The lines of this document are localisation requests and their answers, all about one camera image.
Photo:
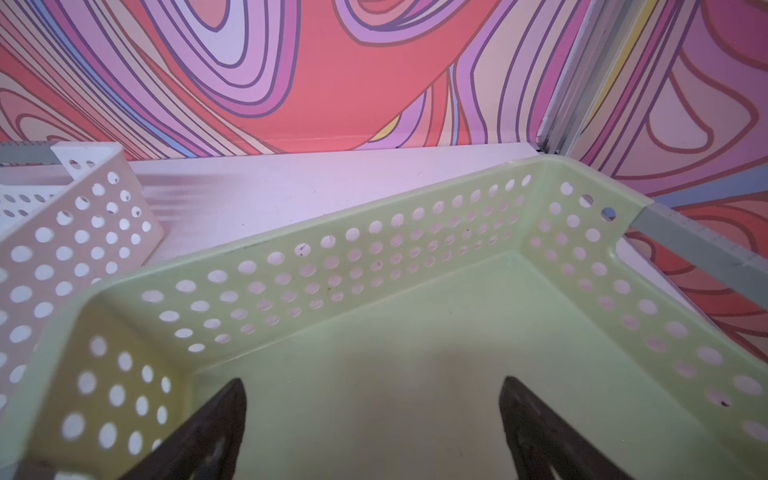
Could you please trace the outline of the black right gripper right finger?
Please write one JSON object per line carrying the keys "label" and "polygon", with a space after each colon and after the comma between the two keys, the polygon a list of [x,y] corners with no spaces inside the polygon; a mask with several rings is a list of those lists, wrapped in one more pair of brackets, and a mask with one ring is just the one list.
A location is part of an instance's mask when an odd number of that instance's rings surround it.
{"label": "black right gripper right finger", "polygon": [[499,409],[520,479],[631,479],[518,378],[504,379]]}

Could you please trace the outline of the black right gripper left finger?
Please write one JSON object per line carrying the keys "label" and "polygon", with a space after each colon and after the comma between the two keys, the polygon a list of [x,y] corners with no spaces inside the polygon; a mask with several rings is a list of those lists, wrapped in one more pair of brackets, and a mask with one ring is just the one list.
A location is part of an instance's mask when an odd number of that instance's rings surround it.
{"label": "black right gripper left finger", "polygon": [[138,464],[125,479],[231,479],[245,432],[242,381],[224,385]]}

